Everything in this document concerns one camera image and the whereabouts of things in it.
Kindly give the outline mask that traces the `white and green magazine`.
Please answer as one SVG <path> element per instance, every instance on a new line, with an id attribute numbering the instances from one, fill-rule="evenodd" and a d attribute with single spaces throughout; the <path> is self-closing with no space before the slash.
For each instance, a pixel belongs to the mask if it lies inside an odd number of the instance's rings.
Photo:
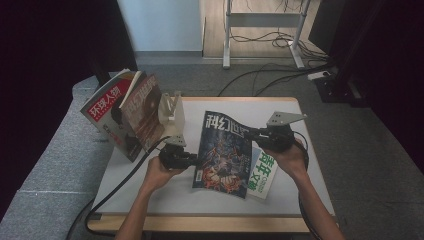
<path id="1" fill-rule="evenodd" d="M 252 166 L 247 193 L 259 199 L 266 199 L 277 172 L 275 159 L 260 148 L 252 149 Z"/>

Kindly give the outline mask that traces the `white metal desk frame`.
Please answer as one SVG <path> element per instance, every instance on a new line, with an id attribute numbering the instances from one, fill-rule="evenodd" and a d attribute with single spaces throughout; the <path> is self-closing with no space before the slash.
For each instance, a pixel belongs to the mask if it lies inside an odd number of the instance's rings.
<path id="1" fill-rule="evenodd" d="M 300 56 L 300 35 L 307 17 L 311 0 L 301 3 L 299 13 L 238 13 L 232 12 L 232 0 L 225 2 L 225 40 L 223 48 L 223 68 L 230 68 L 230 30 L 232 27 L 257 27 L 257 28 L 296 28 L 293 40 L 289 42 L 289 50 L 298 69 L 305 67 Z"/>

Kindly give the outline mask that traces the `person's left hand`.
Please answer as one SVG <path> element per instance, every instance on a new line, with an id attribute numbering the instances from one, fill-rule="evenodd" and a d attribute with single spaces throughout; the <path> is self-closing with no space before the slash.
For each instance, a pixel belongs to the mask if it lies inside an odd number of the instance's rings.
<path id="1" fill-rule="evenodd" d="M 183 172 L 183 169 L 166 169 L 158 157 L 149 160 L 147 171 L 141 186 L 141 192 L 152 194 L 160 189 L 174 176 Z"/>

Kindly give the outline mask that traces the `black curtain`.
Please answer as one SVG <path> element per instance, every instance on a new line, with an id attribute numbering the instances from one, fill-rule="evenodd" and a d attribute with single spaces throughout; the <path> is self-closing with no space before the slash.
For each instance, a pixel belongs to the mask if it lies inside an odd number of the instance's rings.
<path id="1" fill-rule="evenodd" d="M 0 0 L 0 220 L 94 59 L 137 67 L 118 0 Z"/>
<path id="2" fill-rule="evenodd" d="M 424 0 L 384 0 L 353 84 L 424 173 Z"/>

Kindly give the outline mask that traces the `red-brown cover magazine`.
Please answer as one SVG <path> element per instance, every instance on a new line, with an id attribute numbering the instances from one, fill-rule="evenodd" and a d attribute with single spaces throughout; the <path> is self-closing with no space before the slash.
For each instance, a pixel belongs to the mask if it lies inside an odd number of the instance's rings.
<path id="1" fill-rule="evenodd" d="M 144 150 L 157 142 L 164 132 L 158 108 L 162 97 L 154 74 L 137 71 L 119 106 Z"/>

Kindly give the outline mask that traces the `black stand with base plate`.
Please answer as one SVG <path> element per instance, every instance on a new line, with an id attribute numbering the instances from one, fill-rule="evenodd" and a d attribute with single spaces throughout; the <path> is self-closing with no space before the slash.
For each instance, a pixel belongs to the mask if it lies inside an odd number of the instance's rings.
<path id="1" fill-rule="evenodd" d="M 360 51 L 384 0 L 322 0 L 309 39 L 329 56 L 331 76 L 316 80 L 324 103 L 359 105 L 364 97 L 353 84 Z"/>
<path id="2" fill-rule="evenodd" d="M 109 72 L 99 61 L 96 59 L 89 60 L 89 65 L 100 86 L 103 86 L 110 80 Z"/>

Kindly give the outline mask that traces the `dark blue cover magazine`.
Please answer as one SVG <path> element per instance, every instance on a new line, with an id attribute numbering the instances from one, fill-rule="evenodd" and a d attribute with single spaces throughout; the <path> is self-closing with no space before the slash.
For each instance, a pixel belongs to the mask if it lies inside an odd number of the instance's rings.
<path id="1" fill-rule="evenodd" d="M 252 164 L 251 131 L 224 113 L 206 111 L 192 187 L 245 199 Z"/>

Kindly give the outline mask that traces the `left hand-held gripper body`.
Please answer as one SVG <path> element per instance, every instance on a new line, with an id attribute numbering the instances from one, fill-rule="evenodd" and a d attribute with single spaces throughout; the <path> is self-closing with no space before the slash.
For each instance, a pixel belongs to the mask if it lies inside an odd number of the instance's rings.
<path id="1" fill-rule="evenodd" d="M 160 150 L 159 159 L 166 169 L 187 169 L 190 166 L 188 152 L 184 151 L 186 142 L 182 135 L 169 137 Z"/>

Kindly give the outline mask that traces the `portrait cover magazine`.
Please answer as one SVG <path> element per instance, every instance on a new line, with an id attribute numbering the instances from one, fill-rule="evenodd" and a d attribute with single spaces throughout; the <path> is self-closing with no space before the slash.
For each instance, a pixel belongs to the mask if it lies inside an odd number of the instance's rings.
<path id="1" fill-rule="evenodd" d="M 129 69 L 120 71 L 102 85 L 80 110 L 131 162 L 136 160 L 142 146 L 119 106 L 134 75 Z"/>

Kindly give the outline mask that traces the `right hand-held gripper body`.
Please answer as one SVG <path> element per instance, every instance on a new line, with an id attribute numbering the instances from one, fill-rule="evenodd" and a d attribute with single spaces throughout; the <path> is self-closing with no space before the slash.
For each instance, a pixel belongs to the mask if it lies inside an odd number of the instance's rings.
<path id="1" fill-rule="evenodd" d="M 302 114 L 275 111 L 266 123 L 259 129 L 259 146 L 274 152 L 284 152 L 296 142 L 291 123 L 306 118 Z"/>

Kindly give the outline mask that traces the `beige expandable book rack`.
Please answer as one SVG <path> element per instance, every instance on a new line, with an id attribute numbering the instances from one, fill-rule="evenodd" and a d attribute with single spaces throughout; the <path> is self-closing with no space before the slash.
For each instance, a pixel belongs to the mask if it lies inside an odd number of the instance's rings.
<path id="1" fill-rule="evenodd" d="M 163 93 L 158 108 L 159 121 L 164 127 L 164 136 L 182 135 L 185 126 L 185 114 L 180 91 L 171 97 Z"/>

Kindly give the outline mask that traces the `person's right hand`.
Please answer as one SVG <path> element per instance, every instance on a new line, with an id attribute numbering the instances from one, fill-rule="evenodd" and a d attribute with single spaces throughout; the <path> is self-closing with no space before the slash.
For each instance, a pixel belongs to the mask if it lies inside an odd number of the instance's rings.
<path id="1" fill-rule="evenodd" d="M 304 154 L 298 146 L 292 145 L 288 150 L 281 153 L 265 149 L 265 153 L 272 156 L 277 161 L 278 166 L 293 180 L 298 181 L 307 176 Z"/>

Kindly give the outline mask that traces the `white power strip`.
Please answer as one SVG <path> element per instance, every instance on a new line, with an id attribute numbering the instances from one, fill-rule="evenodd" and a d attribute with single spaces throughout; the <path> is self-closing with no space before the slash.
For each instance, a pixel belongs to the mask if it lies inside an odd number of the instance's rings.
<path id="1" fill-rule="evenodd" d="M 325 78 L 325 77 L 328 77 L 328 76 L 331 76 L 331 73 L 329 71 L 320 71 L 320 72 L 308 74 L 307 79 L 312 81 L 312 80 L 316 80 L 316 79 Z"/>

